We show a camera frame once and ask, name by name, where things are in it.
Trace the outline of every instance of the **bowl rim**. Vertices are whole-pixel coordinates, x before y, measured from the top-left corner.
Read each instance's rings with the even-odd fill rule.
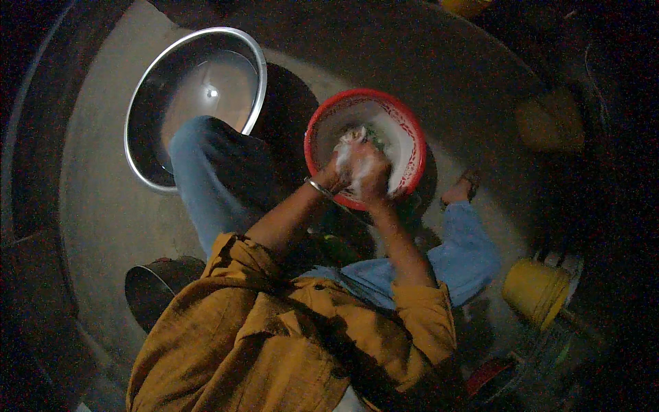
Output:
[[[377,98],[380,100],[388,101],[396,108],[396,110],[400,111],[403,114],[403,116],[405,116],[409,120],[409,123],[416,132],[415,140],[418,143],[418,154],[419,154],[418,168],[416,173],[410,178],[409,180],[410,183],[408,184],[407,190],[405,191],[404,195],[408,196],[412,194],[412,192],[414,192],[414,190],[416,189],[418,182],[423,177],[423,173],[426,169],[425,134],[423,133],[423,130],[419,125],[416,115],[409,109],[409,107],[407,107],[403,102],[401,102],[397,98],[393,97],[391,94],[381,92],[375,89],[354,88],[354,89],[344,90],[342,92],[336,93],[334,96],[328,98],[320,106],[318,106],[318,109],[316,109],[316,112],[311,117],[311,120],[309,120],[309,123],[307,124],[306,127],[306,132],[304,133],[304,160],[306,162],[306,167],[309,169],[309,173],[311,174],[311,177],[315,176],[318,173],[318,170],[316,169],[316,165],[314,164],[313,157],[311,154],[311,134],[313,127],[316,125],[319,118],[329,108],[335,106],[345,98],[352,98],[356,96]],[[351,209],[362,210],[362,211],[366,210],[366,206],[362,202],[356,202],[354,200],[348,199],[347,197],[341,195],[340,193],[334,196],[334,200],[337,203],[342,204],[344,206],[348,206]]]
[[[211,27],[211,28],[205,28],[203,30],[198,30],[196,32],[190,33],[187,36],[184,36],[180,39],[178,39],[176,42],[172,43],[169,47],[167,47],[162,53],[158,55],[154,59],[153,62],[149,65],[149,67],[144,71],[144,74],[140,78],[140,81],[137,83],[137,86],[135,86],[135,90],[133,90],[132,96],[130,97],[130,102],[128,104],[128,109],[126,110],[126,121],[124,122],[124,153],[126,154],[126,160],[128,161],[128,164],[130,166],[130,169],[132,172],[140,179],[142,183],[144,183],[146,186],[148,186],[150,189],[153,189],[157,192],[160,193],[169,193],[169,194],[174,194],[178,192],[178,188],[176,187],[176,184],[174,186],[164,186],[164,185],[159,185],[157,183],[154,183],[153,181],[149,180],[146,176],[142,174],[142,172],[139,170],[137,165],[132,159],[132,156],[130,154],[130,146],[129,146],[129,122],[130,122],[130,111],[132,109],[132,104],[135,101],[135,96],[137,96],[137,91],[142,87],[142,83],[144,80],[146,80],[147,76],[151,73],[151,70],[165,57],[167,57],[170,53],[172,53],[175,49],[177,49],[179,46],[191,42],[192,40],[195,40],[196,38],[205,36],[206,34],[211,34],[211,33],[222,33],[222,34],[230,34],[233,35],[234,37],[237,37],[241,39],[245,44],[249,46],[249,48],[252,50],[255,60],[257,62],[258,67],[255,67],[258,77],[259,77],[259,82],[258,82],[258,88],[256,89],[256,96],[254,98],[254,104],[252,105],[252,109],[250,111],[250,114],[247,118],[247,122],[243,126],[243,129],[241,130],[242,134],[250,134],[252,132],[252,129],[254,128],[254,125],[256,124],[256,121],[258,120],[258,116],[261,113],[261,109],[263,108],[263,103],[266,98],[266,87],[268,85],[268,70],[267,70],[267,62],[266,62],[266,56],[263,54],[263,50],[261,47],[258,45],[256,40],[249,34],[243,32],[242,30],[239,30],[237,28],[233,27]]]

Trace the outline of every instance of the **knee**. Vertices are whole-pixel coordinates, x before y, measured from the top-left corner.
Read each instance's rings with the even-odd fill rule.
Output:
[[[183,123],[169,142],[169,157],[174,160],[185,153],[197,152],[217,129],[214,124],[217,120],[212,116],[197,116]]]

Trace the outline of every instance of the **black pot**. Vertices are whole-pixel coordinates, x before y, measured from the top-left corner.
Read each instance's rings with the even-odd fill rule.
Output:
[[[126,273],[126,301],[146,333],[151,331],[174,296],[199,279],[205,267],[203,260],[182,256],[176,260],[162,258],[145,266],[134,266]]]

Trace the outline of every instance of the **red plastic bowl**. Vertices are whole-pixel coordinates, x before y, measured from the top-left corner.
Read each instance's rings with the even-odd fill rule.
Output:
[[[346,90],[320,105],[304,134],[304,159],[309,173],[313,177],[327,164],[347,129],[367,123],[374,123],[383,131],[393,148],[395,161],[389,193],[411,194],[426,166],[426,139],[414,113],[400,100],[377,90]],[[352,209],[366,209],[348,190],[337,194],[334,200]]]

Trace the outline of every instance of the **blue jeans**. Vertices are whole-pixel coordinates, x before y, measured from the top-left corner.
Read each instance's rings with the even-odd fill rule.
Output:
[[[285,198],[273,181],[268,145],[210,116],[186,122],[169,144],[176,185],[208,257],[220,233],[244,233]],[[500,269],[499,253],[473,207],[456,202],[444,214],[444,242],[428,252],[454,307],[476,295]],[[328,278],[376,306],[394,309],[388,259],[344,268],[316,266],[302,276]]]

